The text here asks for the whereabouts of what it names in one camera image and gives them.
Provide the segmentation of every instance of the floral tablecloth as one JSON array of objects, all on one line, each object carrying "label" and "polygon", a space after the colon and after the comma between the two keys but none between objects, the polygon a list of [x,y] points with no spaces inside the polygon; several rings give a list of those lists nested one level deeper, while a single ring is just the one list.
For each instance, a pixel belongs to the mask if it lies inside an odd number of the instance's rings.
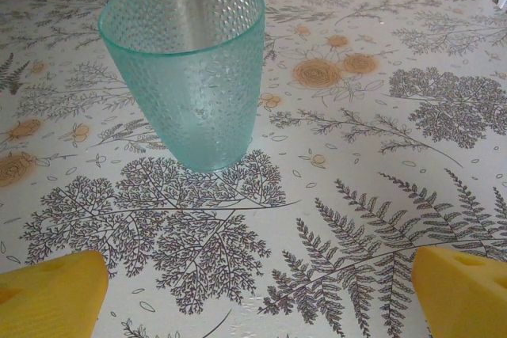
[{"label": "floral tablecloth", "polygon": [[417,247],[507,260],[490,0],[266,0],[250,150],[213,174],[143,118],[107,1],[0,1],[0,272],[100,251],[93,336],[431,336]]}]

